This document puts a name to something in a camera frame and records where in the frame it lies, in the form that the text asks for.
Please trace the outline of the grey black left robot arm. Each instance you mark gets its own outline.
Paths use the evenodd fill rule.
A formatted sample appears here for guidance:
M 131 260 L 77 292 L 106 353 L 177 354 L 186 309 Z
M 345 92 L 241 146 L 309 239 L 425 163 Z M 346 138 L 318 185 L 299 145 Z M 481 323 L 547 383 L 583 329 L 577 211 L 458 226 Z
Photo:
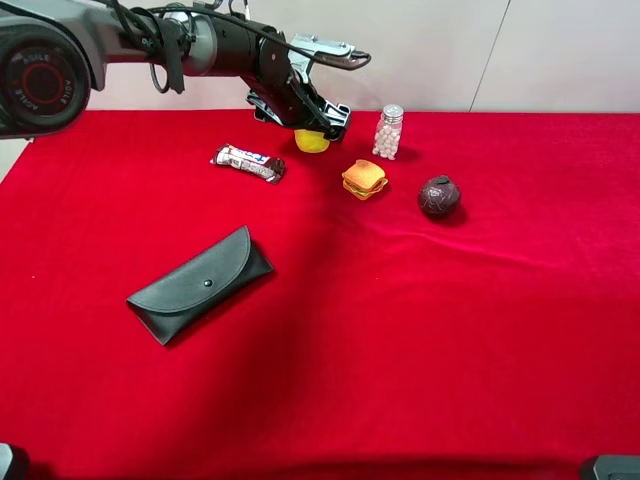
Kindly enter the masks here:
M 159 92 L 188 77 L 237 77 L 255 117 L 338 141 L 350 109 L 311 81 L 320 64 L 354 71 L 370 62 L 355 46 L 310 34 L 285 36 L 218 2 L 144 9 L 117 1 L 5 1 L 1 5 L 1 135 L 32 139 L 72 125 L 116 63 L 163 69 Z

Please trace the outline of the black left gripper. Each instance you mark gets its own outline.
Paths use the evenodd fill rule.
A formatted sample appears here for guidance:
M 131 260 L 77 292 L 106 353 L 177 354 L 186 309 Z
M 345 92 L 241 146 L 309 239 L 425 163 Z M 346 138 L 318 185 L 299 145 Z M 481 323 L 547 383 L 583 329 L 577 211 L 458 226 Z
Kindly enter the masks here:
M 346 42 L 306 33 L 296 33 L 288 49 L 285 36 L 273 27 L 257 22 L 249 26 L 254 30 L 240 29 L 248 49 L 248 67 L 241 78 L 249 86 L 247 101 L 255 107 L 255 117 L 341 142 L 351 122 L 351 108 L 318 98 L 302 80 L 310 79 L 315 64 L 354 71 L 366 66 L 371 55 Z

